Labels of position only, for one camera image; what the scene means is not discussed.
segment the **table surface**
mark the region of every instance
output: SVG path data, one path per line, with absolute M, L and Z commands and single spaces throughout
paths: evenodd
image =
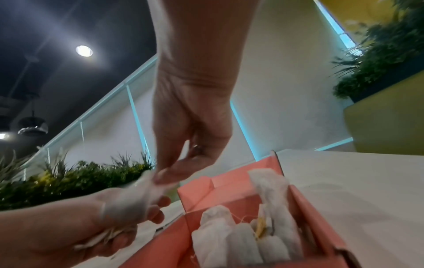
M 364 268 L 424 267 L 424 156 L 283 150 L 283 172 Z

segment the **cardboard box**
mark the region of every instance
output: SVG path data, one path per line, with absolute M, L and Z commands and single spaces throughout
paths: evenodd
M 224 205 L 236 223 L 257 217 L 260 197 L 247 171 L 272 168 L 283 175 L 275 153 L 261 161 L 216 177 L 201 177 L 178 189 L 185 215 L 140 249 L 122 268 L 198 268 L 191 232 L 200 226 L 202 213 Z M 305 259 L 276 264 L 276 268 L 359 267 L 343 240 L 293 185 L 288 189 L 289 210 L 299 227 Z

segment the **planter box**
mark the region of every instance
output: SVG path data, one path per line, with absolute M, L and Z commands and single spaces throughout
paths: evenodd
M 259 162 L 213 178 L 201 177 L 178 189 L 186 214 L 134 254 L 122 268 L 199 267 L 192 247 L 191 232 L 199 228 L 202 213 L 224 205 L 238 218 L 257 215 L 261 199 L 250 183 L 247 171 L 272 168 L 283 174 L 274 154 Z M 293 185 L 288 189 L 289 210 L 299 228 L 304 260 L 266 267 L 348 268 L 359 267 L 343 240 Z
M 407 62 L 404 62 L 390 70 L 388 73 L 383 75 L 378 81 L 372 84 L 364 92 L 358 96 L 351 96 L 353 102 L 359 102 L 377 92 L 380 92 L 394 84 L 401 82 L 402 80 L 413 76 L 414 74 L 419 73 L 424 70 L 424 54 L 421 54 Z

